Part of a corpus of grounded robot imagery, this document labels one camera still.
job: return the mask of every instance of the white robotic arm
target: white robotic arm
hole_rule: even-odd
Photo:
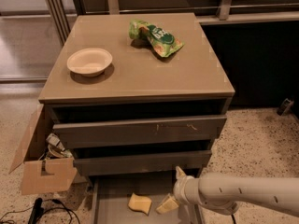
[[[174,194],[162,201],[157,212],[167,212],[180,204],[199,204],[231,215],[238,210],[239,202],[299,217],[299,178],[233,177],[215,173],[194,178],[177,167]]]

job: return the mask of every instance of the white bowl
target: white bowl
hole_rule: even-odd
[[[67,60],[67,68],[85,77],[100,75],[112,63],[111,54],[105,49],[82,49]]]

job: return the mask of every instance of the box flap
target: box flap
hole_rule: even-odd
[[[24,164],[21,194],[40,194],[69,190],[77,169],[73,158],[27,161]]]
[[[9,173],[18,168],[24,161],[38,160],[45,150],[45,140],[51,132],[53,121],[46,114],[43,105],[31,115],[29,124],[16,150]]]

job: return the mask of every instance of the terrazzo floor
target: terrazzo floor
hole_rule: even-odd
[[[59,42],[57,37],[55,38],[52,25],[44,18],[21,21],[21,26],[15,24],[16,21],[13,20],[9,20],[12,24],[10,27],[5,26],[5,22],[8,20],[0,20],[1,76],[10,77],[15,74],[27,76],[33,73],[39,76],[47,75],[59,52],[57,49]],[[39,52],[33,40],[41,41],[39,44],[48,43],[44,47],[47,49]],[[33,48],[23,49],[27,45],[32,45]],[[39,63],[29,65],[32,61],[36,61],[34,55],[38,55],[38,61],[47,63],[42,63],[41,66],[38,66]],[[60,199],[76,212],[80,223],[90,223],[92,195],[86,191],[86,183],[73,184],[71,189],[65,192],[22,196],[20,185],[23,166],[11,174],[8,173],[29,118],[37,108],[37,97],[42,87],[43,84],[0,84],[0,218],[6,212],[32,207],[36,198],[41,197],[45,201],[43,207],[46,210],[57,206],[47,200]],[[221,137],[212,148],[212,158],[203,174],[220,172],[250,177],[299,177],[299,121],[292,113],[279,116],[275,108],[234,108],[228,111],[227,116]],[[31,209],[9,214],[1,221],[11,219],[15,223],[28,223],[30,214]],[[230,217],[208,210],[203,210],[203,214],[206,224],[233,223]],[[47,213],[38,223],[69,223],[69,219],[66,212],[58,210]],[[235,219],[237,224],[299,223],[298,217],[248,203],[241,204]]]

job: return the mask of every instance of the green chip bag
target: green chip bag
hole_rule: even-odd
[[[142,20],[131,20],[129,36],[131,39],[148,40],[161,57],[168,57],[184,46],[167,31]]]

